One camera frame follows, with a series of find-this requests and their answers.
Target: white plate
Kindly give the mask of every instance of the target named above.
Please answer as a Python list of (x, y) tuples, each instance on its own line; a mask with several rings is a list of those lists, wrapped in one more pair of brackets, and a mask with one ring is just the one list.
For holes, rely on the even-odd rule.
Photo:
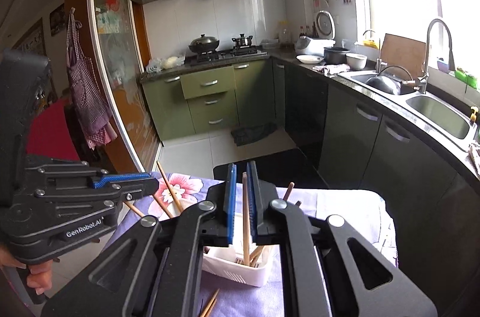
[(313, 55), (298, 55), (297, 59), (300, 60), (303, 64), (316, 64), (323, 61), (323, 58)]

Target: gooseneck faucet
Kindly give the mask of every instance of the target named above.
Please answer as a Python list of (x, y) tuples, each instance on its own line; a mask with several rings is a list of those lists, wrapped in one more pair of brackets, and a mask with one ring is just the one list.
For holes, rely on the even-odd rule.
[(419, 91), (424, 94), (427, 92), (427, 82), (428, 82), (428, 61), (430, 59), (430, 33), (431, 33), (431, 28), (436, 23), (441, 23), (445, 30), (447, 31), (448, 34), (448, 48), (450, 49), (450, 54), (448, 55), (448, 69), (450, 71), (455, 71), (455, 61), (453, 58), (453, 52), (452, 52), (452, 34), (450, 33), (450, 29), (448, 29), (447, 24), (445, 21), (440, 18), (434, 18), (431, 20), (430, 24), (428, 25), (427, 29), (427, 45), (426, 45), (426, 51), (425, 51), (425, 61), (423, 62), (423, 70), (422, 70), (422, 77), (418, 78), (416, 85), (419, 87)]

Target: flower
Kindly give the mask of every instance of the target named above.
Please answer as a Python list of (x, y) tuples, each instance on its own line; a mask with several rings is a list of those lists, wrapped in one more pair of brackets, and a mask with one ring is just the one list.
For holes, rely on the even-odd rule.
[[(192, 195), (198, 193), (202, 187), (203, 182), (201, 179), (192, 178), (190, 175), (183, 175), (181, 173), (172, 173), (169, 178), (169, 183), (172, 187), (173, 193), (176, 195), (182, 207), (188, 208), (189, 206), (196, 204), (197, 199)], [(173, 215), (178, 215), (178, 210), (173, 202), (173, 197), (165, 184), (163, 179), (159, 178), (159, 187), (155, 196), (165, 202), (166, 208)], [(152, 201), (148, 208), (148, 214), (158, 217), (159, 220), (165, 220), (168, 218), (167, 214), (158, 206), (155, 200)]]

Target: purple floral tablecloth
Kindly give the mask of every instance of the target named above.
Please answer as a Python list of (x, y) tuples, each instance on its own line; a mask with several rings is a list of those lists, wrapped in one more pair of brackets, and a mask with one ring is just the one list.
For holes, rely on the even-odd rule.
[[(173, 198), (170, 195), (160, 173), (152, 173), (159, 180), (156, 193), (163, 199), (169, 211), (175, 212)], [(222, 181), (197, 178), (172, 173), (167, 176), (182, 206), (190, 206), (204, 200), (210, 186)], [(282, 197), (286, 188), (277, 188)], [(366, 190), (310, 190), (294, 189), (289, 201), (302, 202), (305, 214), (325, 219), (331, 214), (345, 218), (363, 237), (370, 241), (392, 264), (397, 266), (397, 247), (395, 227), (392, 218), (385, 210), (385, 201), (376, 193)], [(144, 214), (152, 214), (161, 221), (168, 216), (158, 206), (153, 197), (145, 197), (135, 202), (135, 206)], [(242, 212), (242, 185), (237, 184), (235, 212)], [(117, 240), (139, 217), (129, 211), (107, 243), (107, 248)], [(208, 302), (213, 292), (220, 289), (217, 304), (211, 317), (278, 317), (283, 316), (282, 274), (279, 255), (275, 257), (268, 283), (263, 287), (252, 287), (202, 272), (200, 285), (200, 303)]]

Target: rice cooker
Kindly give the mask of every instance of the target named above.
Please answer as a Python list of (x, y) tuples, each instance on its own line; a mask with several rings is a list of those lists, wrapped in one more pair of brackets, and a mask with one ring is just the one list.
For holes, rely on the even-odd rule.
[(299, 55), (314, 55), (323, 57), (323, 49), (335, 45), (335, 25), (328, 11), (321, 10), (315, 18), (320, 35), (325, 38), (301, 36), (295, 43), (295, 52)]

